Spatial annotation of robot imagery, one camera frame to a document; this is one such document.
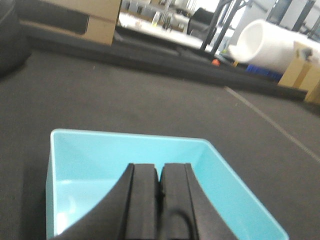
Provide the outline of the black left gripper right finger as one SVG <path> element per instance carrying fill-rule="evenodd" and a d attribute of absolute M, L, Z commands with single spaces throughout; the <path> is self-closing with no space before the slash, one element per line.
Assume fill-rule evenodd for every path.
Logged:
<path fill-rule="evenodd" d="M 160 186 L 160 240 L 237 239 L 204 193 L 190 163 L 166 163 Z"/>

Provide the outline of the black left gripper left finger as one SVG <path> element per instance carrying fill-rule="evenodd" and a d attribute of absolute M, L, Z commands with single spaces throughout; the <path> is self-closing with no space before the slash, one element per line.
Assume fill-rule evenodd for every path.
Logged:
<path fill-rule="evenodd" d="M 113 188 L 56 240 L 155 240 L 158 173 L 154 164 L 130 163 Z"/>

